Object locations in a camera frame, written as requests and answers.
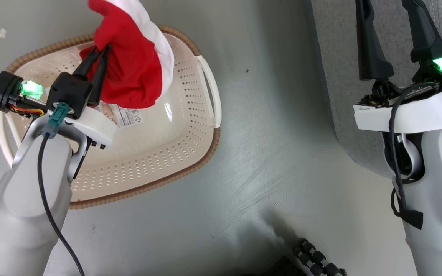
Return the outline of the beige perforated laundry basket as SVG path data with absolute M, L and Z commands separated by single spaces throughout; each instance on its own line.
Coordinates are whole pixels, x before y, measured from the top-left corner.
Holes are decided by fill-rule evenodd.
M 216 152 L 222 113 L 210 66 L 184 33 L 159 29 L 174 54 L 172 84 L 155 105 L 140 110 L 142 123 L 118 128 L 109 147 L 89 147 L 71 184 L 71 209 L 156 189 L 197 171 Z

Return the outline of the red and white garment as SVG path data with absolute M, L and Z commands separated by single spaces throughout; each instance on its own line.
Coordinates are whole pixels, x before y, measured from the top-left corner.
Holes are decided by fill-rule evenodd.
M 88 0 L 103 16 L 94 43 L 103 51 L 111 45 L 100 101 L 121 108 L 155 105 L 173 80 L 174 54 L 140 0 Z

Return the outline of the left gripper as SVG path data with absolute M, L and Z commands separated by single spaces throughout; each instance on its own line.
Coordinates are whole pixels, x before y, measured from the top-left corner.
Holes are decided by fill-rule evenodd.
M 91 81 L 93 89 L 88 105 L 79 119 L 68 117 L 74 111 L 64 102 L 58 103 L 53 111 L 47 109 L 51 86 L 45 88 L 35 81 L 7 71 L 0 72 L 0 112 L 30 118 L 32 121 L 27 129 L 28 136 L 48 135 L 54 138 L 58 133 L 63 133 L 65 127 L 71 127 L 84 135 L 87 146 L 99 146 L 101 149 L 111 146 L 118 127 L 94 108 L 100 103 L 112 44 L 108 44 L 103 51 L 97 46 L 88 49 L 89 53 L 72 73 L 73 77 L 88 80 L 89 71 L 97 64 Z

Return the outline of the white printed basket label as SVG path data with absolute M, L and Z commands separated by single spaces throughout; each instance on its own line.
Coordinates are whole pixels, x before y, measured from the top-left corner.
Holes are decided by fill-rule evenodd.
M 119 105 L 105 102 L 100 102 L 94 109 L 114 122 L 118 128 L 130 127 L 143 122 L 143 116 L 139 109 L 122 108 Z

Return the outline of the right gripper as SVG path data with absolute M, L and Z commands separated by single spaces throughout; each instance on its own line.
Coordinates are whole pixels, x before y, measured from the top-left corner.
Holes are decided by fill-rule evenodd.
M 422 0 L 401 0 L 407 11 L 412 35 L 412 63 L 433 61 L 442 69 L 442 38 Z M 394 75 L 392 64 L 386 61 L 374 26 L 375 12 L 370 0 L 355 0 L 359 79 L 384 80 Z M 354 105 L 358 129 L 388 132 L 392 99 L 388 106 Z M 423 85 L 414 89 L 398 107 L 395 133 L 423 133 L 442 129 L 442 89 Z

